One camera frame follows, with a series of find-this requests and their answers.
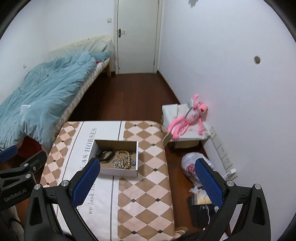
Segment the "black smartwatch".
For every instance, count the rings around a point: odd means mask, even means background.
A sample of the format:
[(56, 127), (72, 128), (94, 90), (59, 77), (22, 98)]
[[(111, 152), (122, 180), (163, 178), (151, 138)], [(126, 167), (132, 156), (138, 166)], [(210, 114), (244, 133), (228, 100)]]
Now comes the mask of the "black smartwatch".
[(96, 158), (101, 162), (101, 163), (108, 163), (110, 160), (114, 158), (115, 152), (113, 149), (99, 149)]

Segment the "teal blue duvet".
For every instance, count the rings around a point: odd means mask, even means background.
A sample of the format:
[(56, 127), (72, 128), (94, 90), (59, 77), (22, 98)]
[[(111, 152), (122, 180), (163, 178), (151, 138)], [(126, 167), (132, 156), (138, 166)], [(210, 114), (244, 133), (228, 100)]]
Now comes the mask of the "teal blue duvet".
[(24, 138), (29, 137), (48, 152), (63, 112), (98, 61), (109, 57), (109, 51), (80, 51), (32, 69), (20, 87), (1, 103), (1, 150), (20, 147)]

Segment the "black device on floor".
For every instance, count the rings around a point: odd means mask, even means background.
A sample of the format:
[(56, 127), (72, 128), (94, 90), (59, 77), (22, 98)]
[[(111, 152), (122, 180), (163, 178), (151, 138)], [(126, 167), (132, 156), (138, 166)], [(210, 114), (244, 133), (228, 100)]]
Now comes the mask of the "black device on floor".
[(215, 206), (212, 204), (194, 205), (193, 197), (187, 198), (192, 226), (206, 228), (209, 221), (216, 216)]

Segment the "white power strip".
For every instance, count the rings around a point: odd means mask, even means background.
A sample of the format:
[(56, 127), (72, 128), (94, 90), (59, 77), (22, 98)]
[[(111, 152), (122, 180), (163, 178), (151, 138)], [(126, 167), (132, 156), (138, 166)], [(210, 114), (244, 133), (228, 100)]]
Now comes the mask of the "white power strip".
[(220, 139), (219, 135), (215, 131), (214, 127), (210, 127), (209, 129), (210, 138), (214, 145), (214, 148), (220, 158), (220, 161), (222, 162), (222, 165), (224, 167), (224, 170), (226, 174), (223, 176), (225, 180), (234, 180), (238, 175), (237, 171), (230, 160), (228, 156), (228, 152), (225, 149), (222, 140)]

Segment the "white cardboard box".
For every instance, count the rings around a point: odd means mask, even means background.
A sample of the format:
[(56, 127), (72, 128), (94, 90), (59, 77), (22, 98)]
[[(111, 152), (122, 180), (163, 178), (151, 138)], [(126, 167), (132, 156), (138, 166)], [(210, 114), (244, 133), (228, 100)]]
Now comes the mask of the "white cardboard box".
[(95, 140), (89, 155), (90, 159), (96, 158), (99, 149), (113, 149), (115, 152), (114, 158), (108, 163), (99, 161), (100, 175), (132, 178), (138, 176), (139, 151), (137, 141)]

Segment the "white box under plush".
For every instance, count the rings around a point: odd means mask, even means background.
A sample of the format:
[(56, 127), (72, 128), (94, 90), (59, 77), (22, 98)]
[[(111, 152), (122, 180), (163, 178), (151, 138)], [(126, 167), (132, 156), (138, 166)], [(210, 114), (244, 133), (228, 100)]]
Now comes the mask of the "white box under plush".
[(163, 142), (174, 144), (175, 148), (190, 148), (210, 137), (201, 117), (193, 115), (189, 104), (162, 106)]

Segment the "bed mattress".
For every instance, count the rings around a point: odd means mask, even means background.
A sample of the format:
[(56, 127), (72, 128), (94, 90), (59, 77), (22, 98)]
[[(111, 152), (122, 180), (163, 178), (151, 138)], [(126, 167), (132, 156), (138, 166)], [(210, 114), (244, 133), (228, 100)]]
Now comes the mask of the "bed mattress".
[[(89, 48), (91, 47), (89, 38), (80, 40), (78, 42), (74, 42), (68, 45), (65, 45), (63, 47), (60, 47), (58, 49), (52, 50), (49, 52), (49, 59), (54, 60), (59, 57), (64, 57), (66, 55), (74, 54), (78, 51), (86, 50), (89, 52)], [(85, 80), (83, 85), (79, 88), (78, 93), (74, 96), (74, 99), (70, 102), (69, 106), (65, 109), (63, 112), (60, 120), (56, 124), (53, 134), (52, 134), (52, 141), (55, 141), (60, 129), (66, 123), (66, 121), (69, 119), (71, 113), (74, 111), (75, 107), (79, 104), (81, 101), (83, 95), (88, 90), (88, 88), (93, 84), (95, 79), (98, 77), (98, 75), (102, 72), (106, 72), (107, 76), (111, 76), (111, 64), (110, 64), (111, 57), (106, 58), (104, 61), (98, 61), (96, 64), (95, 70), (90, 74), (90, 76)]]

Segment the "pink panther plush toy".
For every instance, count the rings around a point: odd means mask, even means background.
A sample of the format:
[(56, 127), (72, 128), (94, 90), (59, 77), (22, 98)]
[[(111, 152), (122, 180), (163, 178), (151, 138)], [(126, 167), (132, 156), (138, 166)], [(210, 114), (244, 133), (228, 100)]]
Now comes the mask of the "pink panther plush toy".
[(199, 94), (195, 94), (193, 98), (193, 106), (187, 111), (186, 114), (173, 120), (169, 127), (168, 132), (172, 134), (172, 139), (177, 140), (189, 128), (190, 125), (198, 121), (198, 134), (203, 135), (203, 115), (207, 113), (208, 106), (203, 101), (198, 101)]

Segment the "white pillow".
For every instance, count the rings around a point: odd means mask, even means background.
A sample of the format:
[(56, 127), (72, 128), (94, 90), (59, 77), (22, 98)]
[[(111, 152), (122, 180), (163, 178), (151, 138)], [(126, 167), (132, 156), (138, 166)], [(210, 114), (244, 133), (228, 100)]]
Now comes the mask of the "white pillow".
[(97, 36), (89, 39), (91, 47), (89, 52), (97, 53), (109, 51), (111, 54), (114, 53), (113, 40), (109, 35)]

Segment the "white door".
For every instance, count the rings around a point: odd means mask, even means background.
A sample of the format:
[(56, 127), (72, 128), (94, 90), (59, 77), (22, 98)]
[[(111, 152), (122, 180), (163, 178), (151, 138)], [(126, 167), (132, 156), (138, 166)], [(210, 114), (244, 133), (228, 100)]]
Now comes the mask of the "white door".
[(156, 73), (163, 1), (115, 1), (115, 73)]

